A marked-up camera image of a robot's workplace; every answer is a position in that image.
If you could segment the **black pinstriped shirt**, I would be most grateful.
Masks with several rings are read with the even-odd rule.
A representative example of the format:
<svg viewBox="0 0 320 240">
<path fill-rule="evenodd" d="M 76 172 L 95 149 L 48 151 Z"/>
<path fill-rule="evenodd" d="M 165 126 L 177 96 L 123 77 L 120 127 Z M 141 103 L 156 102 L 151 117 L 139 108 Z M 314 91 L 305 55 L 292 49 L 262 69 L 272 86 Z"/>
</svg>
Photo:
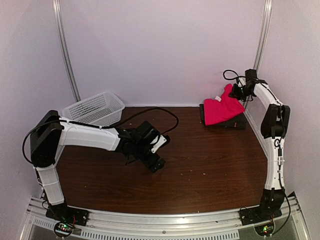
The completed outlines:
<svg viewBox="0 0 320 240">
<path fill-rule="evenodd" d="M 206 126 L 205 124 L 205 108 L 204 108 L 204 104 L 200 104 L 199 105 L 199 115 L 200 115 L 200 121 L 203 123 L 204 126 Z M 220 123 L 216 123 L 216 124 L 211 124 L 208 125 L 209 127 L 224 127 L 224 128 L 233 128 L 233 129 L 241 129 L 241 130 L 245 130 L 247 127 L 247 118 L 246 116 L 242 113 L 230 120 L 227 121 L 223 121 Z"/>
</svg>

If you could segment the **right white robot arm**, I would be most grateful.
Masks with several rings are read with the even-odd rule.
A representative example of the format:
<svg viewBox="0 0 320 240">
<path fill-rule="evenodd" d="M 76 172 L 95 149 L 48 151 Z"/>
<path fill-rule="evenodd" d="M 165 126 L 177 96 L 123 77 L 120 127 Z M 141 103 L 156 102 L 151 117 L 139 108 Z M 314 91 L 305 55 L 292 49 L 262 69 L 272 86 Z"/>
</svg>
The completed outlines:
<svg viewBox="0 0 320 240">
<path fill-rule="evenodd" d="M 238 77 L 230 96 L 238 100 L 256 97 L 266 110 L 260 126 L 260 134 L 267 145 L 267 176 L 261 197 L 265 203 L 256 210 L 258 219 L 266 221 L 276 212 L 273 203 L 283 202 L 285 198 L 283 150 L 291 109 L 275 96 L 264 80 L 257 78 Z"/>
</svg>

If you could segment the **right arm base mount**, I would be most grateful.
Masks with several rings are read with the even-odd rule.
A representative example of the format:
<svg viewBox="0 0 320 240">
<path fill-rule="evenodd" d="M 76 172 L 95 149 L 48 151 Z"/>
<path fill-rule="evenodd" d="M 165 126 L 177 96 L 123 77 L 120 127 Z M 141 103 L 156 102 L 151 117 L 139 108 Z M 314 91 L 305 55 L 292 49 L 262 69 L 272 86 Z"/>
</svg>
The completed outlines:
<svg viewBox="0 0 320 240">
<path fill-rule="evenodd" d="M 286 202 L 288 214 L 280 227 L 276 227 L 275 218 L 282 216 L 281 207 Z M 238 211 L 243 226 L 257 224 L 254 228 L 258 236 L 271 238 L 275 236 L 289 221 L 292 208 L 284 188 L 278 190 L 264 189 L 260 203 L 256 207 L 241 207 Z"/>
</svg>

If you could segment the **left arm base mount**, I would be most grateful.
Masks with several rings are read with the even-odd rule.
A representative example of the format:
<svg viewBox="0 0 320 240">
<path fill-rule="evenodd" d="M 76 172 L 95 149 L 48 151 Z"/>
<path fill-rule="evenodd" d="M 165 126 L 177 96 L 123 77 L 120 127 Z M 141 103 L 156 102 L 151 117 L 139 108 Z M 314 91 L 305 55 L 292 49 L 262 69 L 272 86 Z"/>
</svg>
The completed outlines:
<svg viewBox="0 0 320 240">
<path fill-rule="evenodd" d="M 88 210 L 70 207 L 66 202 L 52 205 L 46 195 L 44 195 L 41 205 L 46 210 L 45 216 L 56 221 L 53 226 L 53 233 L 62 240 L 68 238 L 74 232 L 76 226 L 85 227 L 87 224 Z"/>
</svg>

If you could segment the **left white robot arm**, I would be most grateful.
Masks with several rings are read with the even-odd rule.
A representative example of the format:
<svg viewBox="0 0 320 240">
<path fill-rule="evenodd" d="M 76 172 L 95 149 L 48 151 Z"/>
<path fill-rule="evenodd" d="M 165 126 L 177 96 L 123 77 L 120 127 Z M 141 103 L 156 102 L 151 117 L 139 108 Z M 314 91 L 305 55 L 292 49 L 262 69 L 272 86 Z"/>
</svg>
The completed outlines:
<svg viewBox="0 0 320 240">
<path fill-rule="evenodd" d="M 50 110 L 26 134 L 23 143 L 26 142 L 30 145 L 30 156 L 25 159 L 35 168 L 47 201 L 53 206 L 53 215 L 61 222 L 67 222 L 72 218 L 72 211 L 64 205 L 66 200 L 56 169 L 58 153 L 64 147 L 80 146 L 120 153 L 140 160 L 155 173 L 165 165 L 157 151 L 170 142 L 170 137 L 148 121 L 137 128 L 101 126 L 73 121 Z"/>
</svg>

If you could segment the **red garment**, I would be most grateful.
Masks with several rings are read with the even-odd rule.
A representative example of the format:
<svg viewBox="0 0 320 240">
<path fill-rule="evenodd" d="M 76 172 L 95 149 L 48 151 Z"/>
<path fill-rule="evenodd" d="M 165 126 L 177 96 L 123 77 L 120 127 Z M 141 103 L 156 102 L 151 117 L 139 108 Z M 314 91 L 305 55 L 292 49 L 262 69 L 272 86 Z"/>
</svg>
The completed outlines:
<svg viewBox="0 0 320 240">
<path fill-rule="evenodd" d="M 232 88 L 232 84 L 227 84 L 221 96 L 204 100 L 204 124 L 206 126 L 231 120 L 245 112 L 243 105 L 236 98 L 229 96 Z"/>
</svg>

